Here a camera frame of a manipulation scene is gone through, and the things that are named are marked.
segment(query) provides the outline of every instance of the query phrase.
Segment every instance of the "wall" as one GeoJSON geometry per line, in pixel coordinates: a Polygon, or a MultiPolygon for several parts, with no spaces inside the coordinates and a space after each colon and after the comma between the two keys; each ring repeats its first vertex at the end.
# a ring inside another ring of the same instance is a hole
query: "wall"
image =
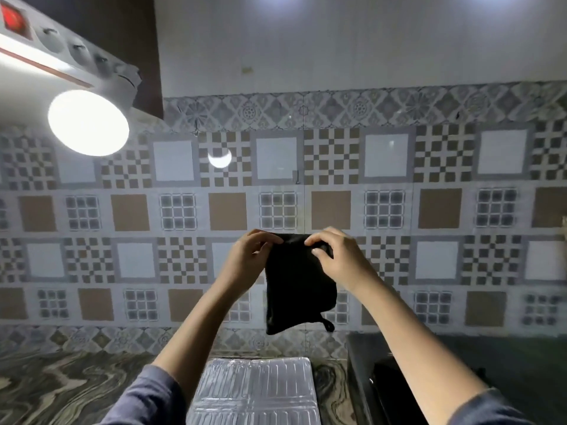
{"type": "Polygon", "coordinates": [[[567,79],[567,0],[155,5],[164,97],[567,79]]]}
{"type": "MultiPolygon", "coordinates": [[[[258,226],[344,229],[437,333],[565,334],[566,114],[567,82],[509,83],[168,99],[107,158],[4,130],[1,349],[157,353],[258,226]]],[[[265,286],[217,353],[344,357],[378,330],[340,293],[333,334],[266,336],[265,286]]]]}

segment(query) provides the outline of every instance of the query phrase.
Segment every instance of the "marble countertop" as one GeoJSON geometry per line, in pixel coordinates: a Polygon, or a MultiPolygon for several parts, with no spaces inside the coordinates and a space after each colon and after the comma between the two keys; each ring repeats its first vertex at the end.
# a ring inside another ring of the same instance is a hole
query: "marble countertop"
{"type": "MultiPolygon", "coordinates": [[[[151,355],[56,352],[0,357],[0,425],[92,425],[151,355]]],[[[356,425],[346,361],[311,359],[322,425],[356,425]]]]}

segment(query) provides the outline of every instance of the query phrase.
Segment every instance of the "transparent plastic sheet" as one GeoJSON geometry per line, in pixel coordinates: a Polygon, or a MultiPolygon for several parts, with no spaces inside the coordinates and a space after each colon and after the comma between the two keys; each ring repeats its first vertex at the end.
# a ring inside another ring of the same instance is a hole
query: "transparent plastic sheet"
{"type": "Polygon", "coordinates": [[[307,358],[211,359],[188,425],[320,425],[307,358]]]}

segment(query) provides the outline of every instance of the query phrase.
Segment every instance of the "hand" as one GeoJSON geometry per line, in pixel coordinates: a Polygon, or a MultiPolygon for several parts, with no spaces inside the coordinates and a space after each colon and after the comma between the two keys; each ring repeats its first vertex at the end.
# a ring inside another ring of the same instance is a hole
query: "hand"
{"type": "Polygon", "coordinates": [[[215,283],[240,298],[264,270],[273,243],[283,242],[277,235],[259,229],[247,232],[230,248],[215,283]]]}
{"type": "Polygon", "coordinates": [[[318,248],[311,250],[311,253],[319,259],[325,274],[348,291],[353,292],[358,284],[368,280],[379,280],[376,271],[356,244],[355,239],[343,231],[333,227],[325,228],[309,236],[305,244],[312,246],[318,241],[330,244],[333,249],[333,258],[318,248]]]}

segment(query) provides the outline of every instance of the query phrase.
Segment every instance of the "forearm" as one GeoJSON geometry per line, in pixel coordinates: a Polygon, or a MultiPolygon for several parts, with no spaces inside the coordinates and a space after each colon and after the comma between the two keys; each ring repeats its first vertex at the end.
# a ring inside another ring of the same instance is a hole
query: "forearm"
{"type": "Polygon", "coordinates": [[[353,294],[378,324],[430,425],[446,425],[460,406],[486,390],[378,277],[358,283],[353,294]]]}
{"type": "Polygon", "coordinates": [[[179,383],[188,405],[195,395],[216,332],[236,300],[220,282],[205,292],[153,362],[179,383]]]}

